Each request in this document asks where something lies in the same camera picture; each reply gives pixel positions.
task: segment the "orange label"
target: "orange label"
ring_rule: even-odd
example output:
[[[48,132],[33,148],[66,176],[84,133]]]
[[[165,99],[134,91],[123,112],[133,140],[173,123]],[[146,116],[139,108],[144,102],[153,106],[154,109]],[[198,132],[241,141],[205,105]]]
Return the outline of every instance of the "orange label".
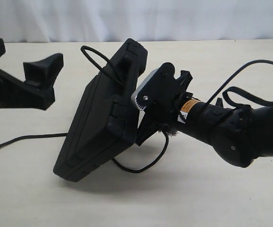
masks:
[[[181,111],[185,112],[185,113],[189,113],[191,108],[196,104],[199,103],[199,100],[196,99],[190,99],[189,101],[187,101],[181,108]]]

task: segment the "black monitor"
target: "black monitor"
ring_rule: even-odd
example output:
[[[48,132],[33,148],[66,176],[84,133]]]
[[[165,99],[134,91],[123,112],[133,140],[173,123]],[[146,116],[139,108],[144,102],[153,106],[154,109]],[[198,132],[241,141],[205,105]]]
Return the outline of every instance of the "black monitor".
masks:
[[[144,72],[147,50],[128,39],[110,59],[124,86],[102,72],[86,86],[53,172],[77,182],[131,147],[137,137],[139,110],[131,95]],[[104,70],[115,76],[106,64]]]

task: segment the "white table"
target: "white table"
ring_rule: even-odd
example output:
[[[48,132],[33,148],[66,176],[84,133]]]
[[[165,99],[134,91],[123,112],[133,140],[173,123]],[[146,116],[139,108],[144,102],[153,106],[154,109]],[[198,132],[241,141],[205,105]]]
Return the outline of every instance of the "white table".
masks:
[[[19,79],[24,79],[23,61],[61,52],[65,66],[55,83],[57,100],[46,112],[0,110],[0,143],[69,129],[86,84],[97,74],[79,51],[81,45],[6,44],[0,67]],[[111,57],[121,44],[88,45]],[[170,61],[177,72],[191,71],[194,79],[188,90],[204,101],[242,64],[273,60],[273,40],[143,45],[149,55],[139,82]],[[273,100],[273,66],[251,66],[231,85]],[[145,173],[129,174],[108,162],[82,181],[70,183],[52,172],[63,141],[25,140],[0,150],[0,227],[273,227],[273,158],[259,158],[246,169],[234,167],[212,147],[179,134],[170,140],[162,160]],[[141,167],[158,155],[163,143],[162,135],[154,135],[118,159]]]

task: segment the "warning label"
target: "warning label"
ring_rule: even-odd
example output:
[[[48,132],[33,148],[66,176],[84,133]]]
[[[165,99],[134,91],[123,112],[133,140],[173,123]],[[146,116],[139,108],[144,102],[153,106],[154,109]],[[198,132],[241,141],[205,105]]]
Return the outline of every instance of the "warning label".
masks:
[[[180,113],[182,114],[182,116],[184,117],[184,119],[182,119],[182,116],[178,116],[178,122],[181,123],[185,123],[185,120],[187,119],[188,113],[190,112],[190,110],[192,109],[192,107],[196,104],[199,103],[199,100],[196,99],[190,99],[189,101],[187,101],[181,108]]]

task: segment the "white curtain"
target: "white curtain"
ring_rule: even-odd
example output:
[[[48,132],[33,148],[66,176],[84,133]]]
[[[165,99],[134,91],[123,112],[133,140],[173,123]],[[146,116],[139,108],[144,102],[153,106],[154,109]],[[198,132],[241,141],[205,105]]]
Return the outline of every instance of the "white curtain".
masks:
[[[273,0],[0,0],[5,42],[273,38]]]

